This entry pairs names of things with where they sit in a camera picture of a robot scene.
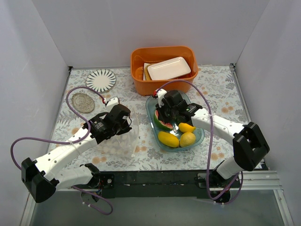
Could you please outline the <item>yellow lemon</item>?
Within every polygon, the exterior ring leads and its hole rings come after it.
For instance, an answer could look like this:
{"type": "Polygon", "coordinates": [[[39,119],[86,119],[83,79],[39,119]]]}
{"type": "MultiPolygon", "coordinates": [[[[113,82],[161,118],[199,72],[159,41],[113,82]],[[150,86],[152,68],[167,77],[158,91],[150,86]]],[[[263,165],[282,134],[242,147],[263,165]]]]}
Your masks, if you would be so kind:
{"type": "Polygon", "coordinates": [[[196,129],[196,127],[191,126],[191,125],[189,125],[189,124],[187,124],[187,123],[183,123],[183,122],[181,122],[181,123],[178,125],[178,127],[179,127],[179,130],[180,130],[182,133],[186,133],[186,132],[193,133],[194,130],[196,129]]]}

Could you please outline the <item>clear zip top bag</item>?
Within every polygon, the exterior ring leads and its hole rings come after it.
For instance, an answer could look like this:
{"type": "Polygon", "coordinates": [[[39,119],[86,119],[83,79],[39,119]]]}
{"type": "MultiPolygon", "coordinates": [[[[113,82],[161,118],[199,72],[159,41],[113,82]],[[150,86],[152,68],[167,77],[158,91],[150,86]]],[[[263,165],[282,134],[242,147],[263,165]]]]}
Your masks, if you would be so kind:
{"type": "Polygon", "coordinates": [[[139,140],[139,121],[137,114],[133,108],[130,108],[130,118],[132,128],[128,133],[113,136],[108,140],[104,140],[101,144],[93,149],[101,154],[115,155],[118,157],[134,157],[135,149],[139,140]]]}

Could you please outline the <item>yellow mango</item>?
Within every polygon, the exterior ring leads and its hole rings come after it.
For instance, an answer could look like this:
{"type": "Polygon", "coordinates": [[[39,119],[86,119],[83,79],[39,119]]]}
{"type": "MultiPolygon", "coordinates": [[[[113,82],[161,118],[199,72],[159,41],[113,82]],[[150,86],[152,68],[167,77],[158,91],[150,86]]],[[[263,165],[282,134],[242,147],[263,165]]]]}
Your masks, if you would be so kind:
{"type": "Polygon", "coordinates": [[[180,143],[179,139],[175,135],[164,131],[160,131],[158,133],[158,139],[164,145],[172,148],[178,147],[180,143]]]}

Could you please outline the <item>yellow pear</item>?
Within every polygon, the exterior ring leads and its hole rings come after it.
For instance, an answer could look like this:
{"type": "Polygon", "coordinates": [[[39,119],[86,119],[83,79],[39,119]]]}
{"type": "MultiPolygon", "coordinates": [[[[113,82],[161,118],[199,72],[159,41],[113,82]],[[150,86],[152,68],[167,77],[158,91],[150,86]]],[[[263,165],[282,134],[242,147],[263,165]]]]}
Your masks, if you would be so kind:
{"type": "Polygon", "coordinates": [[[196,136],[192,132],[185,132],[181,135],[180,138],[180,147],[187,147],[194,144],[196,141],[196,136]]]}

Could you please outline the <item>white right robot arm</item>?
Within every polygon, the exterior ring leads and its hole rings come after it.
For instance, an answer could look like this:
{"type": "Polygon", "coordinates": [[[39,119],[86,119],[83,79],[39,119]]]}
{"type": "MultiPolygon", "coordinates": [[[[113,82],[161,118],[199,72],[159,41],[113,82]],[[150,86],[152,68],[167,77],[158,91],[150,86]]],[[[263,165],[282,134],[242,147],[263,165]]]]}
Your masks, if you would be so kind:
{"type": "Polygon", "coordinates": [[[213,183],[218,187],[226,186],[230,178],[240,171],[253,171],[270,151],[261,129],[254,122],[244,125],[212,115],[198,104],[187,103],[177,90],[160,89],[155,96],[159,120],[164,123],[183,122],[212,131],[233,146],[233,156],[214,170],[213,183]]]}

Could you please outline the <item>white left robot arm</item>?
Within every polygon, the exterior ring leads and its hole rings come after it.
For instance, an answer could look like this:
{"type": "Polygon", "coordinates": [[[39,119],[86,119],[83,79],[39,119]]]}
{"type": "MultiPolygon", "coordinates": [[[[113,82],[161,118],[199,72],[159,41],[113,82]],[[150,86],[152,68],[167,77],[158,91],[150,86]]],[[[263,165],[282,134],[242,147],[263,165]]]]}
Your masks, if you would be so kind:
{"type": "Polygon", "coordinates": [[[25,159],[21,164],[22,182],[35,202],[44,202],[62,188],[75,185],[98,187],[101,173],[93,164],[87,163],[69,170],[64,168],[88,149],[113,136],[129,132],[130,113],[126,106],[117,104],[109,112],[99,113],[88,120],[67,140],[66,145],[61,145],[35,160],[25,159]]]}

